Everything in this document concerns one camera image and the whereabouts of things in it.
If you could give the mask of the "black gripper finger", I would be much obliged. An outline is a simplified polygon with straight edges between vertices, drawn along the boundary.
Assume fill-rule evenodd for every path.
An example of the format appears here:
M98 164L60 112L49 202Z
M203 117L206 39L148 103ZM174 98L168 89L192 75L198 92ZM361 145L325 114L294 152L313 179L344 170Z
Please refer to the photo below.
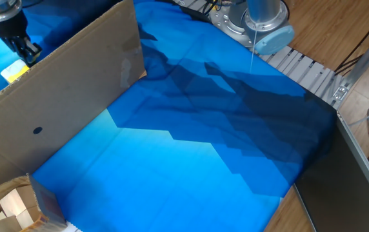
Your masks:
M17 37L15 45L16 53L26 64L34 64L42 52L42 48L37 43L32 43L29 37Z
M31 68L34 65L34 45L27 37L12 37L6 39L6 44Z

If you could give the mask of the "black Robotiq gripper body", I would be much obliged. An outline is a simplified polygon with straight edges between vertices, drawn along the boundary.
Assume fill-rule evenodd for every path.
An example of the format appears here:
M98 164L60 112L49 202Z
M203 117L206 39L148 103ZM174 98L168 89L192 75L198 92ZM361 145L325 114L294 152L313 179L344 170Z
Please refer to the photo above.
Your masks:
M22 10L7 20L0 21L0 37L28 37L26 32L28 26L27 18Z

